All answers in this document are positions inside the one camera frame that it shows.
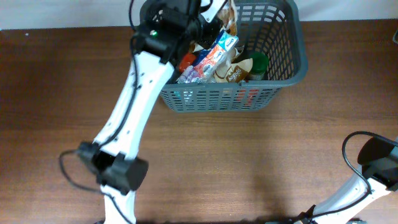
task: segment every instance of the wood grain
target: wood grain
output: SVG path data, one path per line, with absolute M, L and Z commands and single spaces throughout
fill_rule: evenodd
M 177 114 L 159 99 L 141 141 L 150 162 L 136 215 L 164 222 L 296 216 L 352 175 L 353 131 L 398 136 L 396 20 L 305 22 L 310 69 L 255 113 Z M 93 139 L 123 87 L 127 27 L 3 30 L 0 223 L 94 223 L 103 199 L 69 186 L 57 157 Z M 366 138 L 353 139 L 355 160 Z M 76 158 L 76 180 L 94 184 Z M 398 196 L 358 217 L 396 223 Z

